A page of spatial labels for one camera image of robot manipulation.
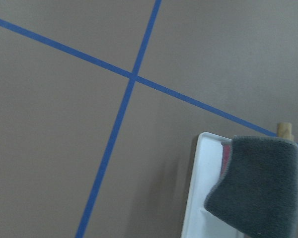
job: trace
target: white paint tray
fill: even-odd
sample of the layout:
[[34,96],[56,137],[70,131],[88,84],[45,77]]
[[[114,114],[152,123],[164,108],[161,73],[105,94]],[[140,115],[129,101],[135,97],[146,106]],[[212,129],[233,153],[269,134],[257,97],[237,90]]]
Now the white paint tray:
[[199,135],[181,238],[243,238],[244,234],[204,208],[204,200],[221,173],[223,147],[231,140],[204,132]]

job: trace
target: blue painter's tape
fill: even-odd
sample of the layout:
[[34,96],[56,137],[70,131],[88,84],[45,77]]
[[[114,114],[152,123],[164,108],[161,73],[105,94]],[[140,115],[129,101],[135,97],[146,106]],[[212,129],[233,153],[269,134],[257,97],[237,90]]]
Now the blue painter's tape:
[[36,34],[36,33],[32,32],[32,31],[26,30],[26,29],[24,29],[24,28],[22,28],[20,26],[14,25],[14,24],[9,23],[7,21],[4,21],[2,19],[0,19],[0,26],[3,27],[3,28],[8,29],[10,31],[13,31],[15,33],[18,33],[20,35],[23,35],[25,37],[31,38],[31,39],[33,39],[35,41],[41,42],[44,45],[48,45],[50,47],[53,47],[53,48],[58,49],[60,51],[63,51],[65,53],[67,53],[67,54],[70,54],[72,56],[75,56],[77,58],[80,58],[82,60],[85,60],[87,62],[90,62],[92,64],[95,64],[97,66],[100,66],[102,68],[105,68],[105,69],[107,69],[109,71],[112,71],[114,73],[117,73],[117,74],[119,74],[121,76],[128,77],[128,78],[131,77],[131,73],[128,72],[128,71],[126,71],[126,70],[123,70],[123,69],[121,69],[121,68],[119,68],[117,66],[114,66],[112,64],[109,64],[109,63],[107,63],[105,61],[102,61],[100,59],[97,59],[97,58],[95,58],[93,56],[90,56],[90,55],[85,54],[85,53],[83,53],[81,51],[75,50],[75,49],[73,49],[71,47],[68,47],[66,45],[63,45],[63,44],[61,44],[59,42],[56,42],[54,40],[51,40],[51,39],[49,39],[47,37],[44,37],[44,36],[41,36],[39,34]]
[[143,77],[138,76],[137,79],[136,79],[136,81],[139,82],[139,83],[141,83],[141,84],[144,84],[144,85],[146,85],[146,86],[148,86],[150,88],[156,89],[156,90],[158,90],[158,91],[160,91],[162,93],[165,93],[165,94],[168,94],[168,95],[170,95],[172,97],[175,97],[177,99],[180,99],[180,100],[182,100],[184,102],[190,103],[190,104],[192,104],[192,105],[194,105],[196,107],[202,108],[202,109],[207,110],[207,111],[209,111],[211,113],[214,113],[214,114],[216,114],[218,116],[221,116],[223,118],[226,118],[228,120],[231,120],[233,122],[236,122],[236,123],[238,123],[240,125],[243,125],[245,127],[248,127],[250,129],[253,129],[253,130],[255,130],[257,132],[260,132],[260,133],[262,133],[264,135],[276,136],[275,133],[273,133],[273,132],[271,132],[269,130],[266,130],[266,129],[260,127],[260,126],[257,126],[257,125],[255,125],[253,123],[250,123],[250,122],[246,121],[246,120],[243,120],[241,118],[238,118],[236,116],[233,116],[233,115],[231,115],[229,113],[226,113],[226,112],[224,112],[224,111],[222,111],[220,109],[214,108],[214,107],[212,107],[210,105],[207,105],[205,103],[202,103],[202,102],[200,102],[198,100],[195,100],[195,99],[193,99],[191,97],[188,97],[186,95],[183,95],[181,93],[178,93],[178,92],[176,92],[176,91],[174,91],[172,89],[166,88],[166,87],[164,87],[164,86],[162,86],[160,84],[157,84],[155,82],[152,82],[152,81],[150,81],[148,79],[145,79]]
[[139,69],[140,69],[141,63],[144,59],[146,48],[148,46],[149,38],[152,33],[153,25],[154,25],[157,15],[158,15],[160,4],[161,4],[161,0],[156,0],[154,3],[153,10],[152,10],[145,34],[144,34],[144,38],[140,45],[140,49],[139,49],[139,52],[138,52],[138,55],[137,55],[137,58],[135,61],[135,65],[133,68],[134,75],[138,75],[138,73],[139,73]]
[[144,58],[144,54],[145,54],[145,51],[146,51],[146,48],[147,48],[147,45],[149,42],[149,38],[150,38],[152,29],[153,29],[153,25],[154,25],[154,22],[155,22],[155,19],[156,19],[158,10],[159,10],[160,3],[161,3],[161,0],[156,0],[156,2],[154,4],[145,35],[144,35],[141,47],[139,49],[137,58],[136,58],[133,72],[129,77],[129,82],[128,82],[128,85],[127,85],[127,88],[125,91],[125,95],[124,95],[123,101],[120,105],[120,108],[119,108],[113,129],[112,129],[112,132],[110,134],[103,158],[102,158],[100,166],[98,168],[98,172],[97,172],[93,187],[91,189],[83,216],[81,218],[81,221],[80,221],[80,224],[79,224],[76,236],[75,236],[76,238],[82,238],[85,234],[92,210],[94,208],[94,205],[95,205],[95,202],[96,202],[96,199],[97,199],[100,187],[101,187],[101,183],[104,179],[106,169],[107,169],[112,151],[114,149],[114,145],[115,145],[118,133],[119,133],[119,129],[120,129],[122,121],[124,119],[124,115],[125,115],[125,112],[126,112],[126,109],[127,109],[127,106],[128,106],[128,103],[129,103],[129,100],[130,100],[130,97],[131,97],[131,94],[132,94],[132,91],[133,91],[133,88],[134,88],[134,85],[136,82],[137,74],[139,72],[141,63]]
[[108,166],[109,159],[110,159],[112,151],[114,149],[114,145],[115,145],[118,133],[119,133],[120,126],[123,122],[123,118],[124,118],[134,85],[135,85],[135,80],[130,79],[129,83],[127,85],[122,103],[120,105],[113,129],[111,131],[103,158],[102,158],[100,166],[98,168],[98,172],[97,172],[93,187],[91,189],[83,216],[81,218],[81,221],[80,221],[80,224],[79,224],[76,236],[75,236],[76,238],[82,238],[84,236],[91,212],[93,210],[101,183],[103,181],[103,178],[104,178],[107,166]]

